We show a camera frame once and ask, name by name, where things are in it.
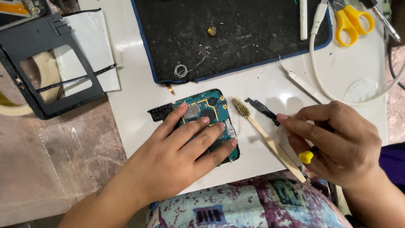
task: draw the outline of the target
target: brush bristles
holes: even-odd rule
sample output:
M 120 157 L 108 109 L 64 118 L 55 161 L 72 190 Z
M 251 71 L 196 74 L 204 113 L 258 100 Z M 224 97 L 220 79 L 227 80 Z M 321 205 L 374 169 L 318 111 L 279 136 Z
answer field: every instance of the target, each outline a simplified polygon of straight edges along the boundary
M 233 97 L 231 99 L 231 101 L 232 101 L 233 105 L 235 106 L 236 111 L 238 111 L 238 113 L 240 115 L 242 115 L 243 117 L 250 116 L 249 109 L 247 109 L 247 107 L 244 104 L 242 104 L 242 102 L 240 102 L 237 98 Z

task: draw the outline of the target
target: black mat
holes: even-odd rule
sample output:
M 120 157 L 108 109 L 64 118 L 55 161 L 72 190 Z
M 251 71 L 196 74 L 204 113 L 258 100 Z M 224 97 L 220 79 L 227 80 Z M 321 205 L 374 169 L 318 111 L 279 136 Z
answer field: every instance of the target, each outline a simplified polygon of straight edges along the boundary
M 131 1 L 154 81 L 179 84 L 273 62 L 279 55 L 287 58 L 308 52 L 313 15 L 320 2 L 308 0 L 308 39 L 301 41 L 299 0 Z M 207 32 L 211 26 L 217 28 L 214 37 Z M 316 49 L 331 39 L 327 12 L 316 36 Z M 196 70 L 181 79 L 174 75 L 177 65 L 191 70 L 203 54 L 210 58 Z

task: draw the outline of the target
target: hand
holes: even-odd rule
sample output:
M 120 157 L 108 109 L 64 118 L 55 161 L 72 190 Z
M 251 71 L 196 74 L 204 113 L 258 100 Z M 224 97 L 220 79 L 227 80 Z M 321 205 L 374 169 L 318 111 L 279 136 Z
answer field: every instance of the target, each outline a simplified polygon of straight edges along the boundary
M 146 204 L 177 195 L 223 162 L 236 147 L 236 139 L 228 140 L 196 161 L 223 133 L 225 124 L 206 128 L 210 120 L 202 117 L 173 131 L 187 108 L 187 103 L 182 103 L 170 113 L 118 174 L 146 199 Z
M 296 154 L 310 146 L 320 149 L 306 164 L 320 177 L 344 189 L 364 186 L 384 173 L 378 166 L 381 139 L 377 128 L 353 108 L 337 101 L 301 109 L 295 117 L 277 115 L 285 127 L 290 146 Z M 315 125 L 307 123 L 312 120 Z M 327 128 L 334 128 L 332 133 Z

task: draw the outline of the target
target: black circular component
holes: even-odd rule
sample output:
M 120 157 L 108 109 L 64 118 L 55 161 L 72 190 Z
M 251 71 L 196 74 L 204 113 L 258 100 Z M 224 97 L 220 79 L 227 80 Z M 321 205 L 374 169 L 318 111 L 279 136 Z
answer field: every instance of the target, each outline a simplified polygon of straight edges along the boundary
M 212 122 L 215 119 L 215 112 L 211 109 L 204 109 L 201 111 L 200 117 L 207 116 L 209 121 Z
M 215 98 L 215 97 L 211 97 L 211 98 L 208 100 L 208 104 L 211 105 L 211 106 L 216 105 L 217 102 L 218 102 L 218 99 Z

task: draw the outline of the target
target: blue mat edge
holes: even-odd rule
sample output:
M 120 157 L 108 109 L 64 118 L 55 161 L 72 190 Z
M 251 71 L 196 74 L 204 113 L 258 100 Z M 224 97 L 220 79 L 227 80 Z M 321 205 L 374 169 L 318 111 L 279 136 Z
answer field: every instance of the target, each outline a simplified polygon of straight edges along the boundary
M 150 65 L 151 71 L 152 71 L 153 81 L 155 83 L 157 83 L 157 84 L 183 83 L 183 82 L 185 82 L 185 81 L 171 81 L 171 80 L 159 81 L 158 80 L 158 76 L 156 74 L 155 67 L 153 66 L 153 62 L 152 62 L 152 56 L 151 56 L 151 54 L 149 52 L 149 47 L 148 47 L 148 44 L 147 44 L 146 39 L 145 39 L 145 34 L 143 33 L 141 20 L 139 19 L 138 10 L 136 9 L 135 0 L 131 0 L 131 2 L 132 2 L 132 7 L 134 8 L 136 21 L 138 23 L 139 32 L 141 33 L 143 46 L 145 47 L 146 55 L 148 56 L 149 65 Z M 324 44 L 321 44 L 319 46 L 314 47 L 315 51 L 328 46 L 330 44 L 330 42 L 332 41 L 332 38 L 333 38 L 332 22 L 330 21 L 329 6 L 328 6 L 328 9 L 326 11 L 326 16 L 328 18 L 328 24 L 329 24 L 329 39 Z M 302 55 L 302 54 L 305 54 L 305 53 L 308 53 L 308 52 L 309 52 L 309 49 L 304 50 L 304 51 L 300 51 L 300 52 L 295 52 L 295 53 L 292 53 L 292 54 L 281 56 L 281 59 L 290 58 L 290 57 L 293 57 L 293 56 L 299 56 L 299 55 Z M 224 74 L 233 73 L 233 72 L 236 72 L 236 71 L 241 71 L 241 70 L 252 68 L 252 67 L 257 67 L 257 66 L 264 65 L 264 64 L 267 64 L 267 63 L 275 62 L 277 60 L 278 60 L 278 58 L 273 58 L 273 59 L 265 60 L 265 61 L 262 61 L 262 62 L 257 62 L 257 63 L 254 63 L 254 64 L 246 65 L 246 66 L 243 66 L 243 67 L 234 68 L 234 69 L 223 71 L 223 72 L 220 72 L 220 73 L 216 73 L 216 74 L 213 74 L 213 75 L 210 75 L 210 76 L 207 76 L 207 77 L 198 78 L 198 79 L 195 80 L 195 82 L 198 83 L 200 81 L 208 80 L 208 79 L 213 78 L 213 77 L 218 77 L 218 76 L 221 76 L 221 75 L 224 75 Z

